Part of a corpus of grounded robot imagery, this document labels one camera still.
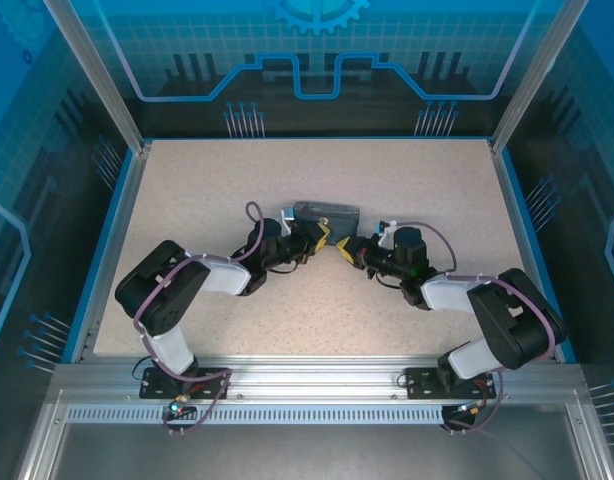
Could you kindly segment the starry night print tin box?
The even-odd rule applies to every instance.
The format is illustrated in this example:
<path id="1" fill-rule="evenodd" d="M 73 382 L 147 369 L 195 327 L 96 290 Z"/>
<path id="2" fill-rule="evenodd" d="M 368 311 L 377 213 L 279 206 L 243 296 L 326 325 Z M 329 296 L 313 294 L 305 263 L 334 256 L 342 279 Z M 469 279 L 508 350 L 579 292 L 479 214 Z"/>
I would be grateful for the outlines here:
<path id="1" fill-rule="evenodd" d="M 293 205 L 294 219 L 302 223 L 322 223 L 330 233 L 326 244 L 335 246 L 348 236 L 358 232 L 360 209 L 355 206 L 318 202 L 297 201 Z"/>

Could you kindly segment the grey metal shelf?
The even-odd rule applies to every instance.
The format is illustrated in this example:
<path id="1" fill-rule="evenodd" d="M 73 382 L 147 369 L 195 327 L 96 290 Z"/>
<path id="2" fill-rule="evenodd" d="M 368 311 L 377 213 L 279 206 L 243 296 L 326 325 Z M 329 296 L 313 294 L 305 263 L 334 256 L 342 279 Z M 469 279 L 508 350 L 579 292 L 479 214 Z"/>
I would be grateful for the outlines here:
<path id="1" fill-rule="evenodd" d="M 433 426 L 67 429 L 51 480 L 584 480 L 562 422 L 500 420 L 490 434 Z"/>

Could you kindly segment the aluminium side rail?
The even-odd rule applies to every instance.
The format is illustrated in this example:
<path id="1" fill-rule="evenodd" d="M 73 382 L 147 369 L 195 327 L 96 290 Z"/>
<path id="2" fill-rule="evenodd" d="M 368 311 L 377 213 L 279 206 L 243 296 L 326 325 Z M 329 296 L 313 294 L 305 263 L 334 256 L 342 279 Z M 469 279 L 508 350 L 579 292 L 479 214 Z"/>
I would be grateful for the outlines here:
<path id="1" fill-rule="evenodd" d="M 103 319 L 152 143 L 148 139 L 140 153 L 129 151 L 123 162 L 63 350 L 63 364 L 82 360 L 90 329 Z"/>
<path id="2" fill-rule="evenodd" d="M 500 152 L 492 153 L 492 159 L 524 270 L 550 306 L 561 314 L 520 182 L 507 148 L 504 147 Z"/>

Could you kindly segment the aluminium mounting rail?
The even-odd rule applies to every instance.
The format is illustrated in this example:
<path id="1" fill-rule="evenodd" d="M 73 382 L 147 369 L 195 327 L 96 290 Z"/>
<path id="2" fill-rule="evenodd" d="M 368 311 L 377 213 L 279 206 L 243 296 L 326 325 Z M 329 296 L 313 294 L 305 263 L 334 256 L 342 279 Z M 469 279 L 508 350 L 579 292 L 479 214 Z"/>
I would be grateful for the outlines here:
<path id="1" fill-rule="evenodd" d="M 206 367 L 232 370 L 227 400 L 232 404 L 403 404 L 398 375 L 408 367 L 435 367 L 433 355 L 201 355 Z M 46 402 L 138 402 L 139 383 L 130 357 L 94 357 L 54 370 Z M 506 371 L 503 403 L 569 404 L 589 400 L 582 368 L 553 361 Z"/>

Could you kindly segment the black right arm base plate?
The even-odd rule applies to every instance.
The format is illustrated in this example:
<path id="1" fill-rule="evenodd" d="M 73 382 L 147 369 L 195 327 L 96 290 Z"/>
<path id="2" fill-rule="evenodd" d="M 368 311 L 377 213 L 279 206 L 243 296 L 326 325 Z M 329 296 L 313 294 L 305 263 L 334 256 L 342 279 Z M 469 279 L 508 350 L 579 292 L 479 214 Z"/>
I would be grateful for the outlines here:
<path id="1" fill-rule="evenodd" d="M 409 400 L 492 400 L 497 397 L 493 376 L 480 374 L 461 379 L 449 369 L 407 368 L 405 389 Z"/>

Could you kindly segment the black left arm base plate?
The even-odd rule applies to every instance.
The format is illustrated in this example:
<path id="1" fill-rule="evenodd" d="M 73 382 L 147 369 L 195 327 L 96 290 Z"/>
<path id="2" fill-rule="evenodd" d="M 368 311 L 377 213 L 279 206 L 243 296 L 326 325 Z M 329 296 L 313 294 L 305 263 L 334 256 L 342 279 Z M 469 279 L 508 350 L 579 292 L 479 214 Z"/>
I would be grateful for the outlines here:
<path id="1" fill-rule="evenodd" d="M 140 380 L 139 397 L 141 399 L 173 400 L 182 394 L 188 394 L 193 400 L 211 400 L 221 387 L 225 378 L 216 378 L 199 382 L 185 383 L 166 375 L 156 366 L 146 368 Z"/>

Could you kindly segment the aluminium frame post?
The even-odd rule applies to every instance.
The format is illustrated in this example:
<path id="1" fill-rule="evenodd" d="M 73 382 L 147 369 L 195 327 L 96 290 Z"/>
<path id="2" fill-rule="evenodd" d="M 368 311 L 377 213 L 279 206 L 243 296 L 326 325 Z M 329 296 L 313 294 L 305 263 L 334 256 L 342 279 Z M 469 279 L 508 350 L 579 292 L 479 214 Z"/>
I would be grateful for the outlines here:
<path id="1" fill-rule="evenodd" d="M 502 155 L 588 2 L 589 0 L 563 0 L 494 131 L 490 141 L 490 150 L 494 157 Z"/>
<path id="2" fill-rule="evenodd" d="M 69 0 L 42 0 L 128 148 L 147 158 L 145 140 Z"/>

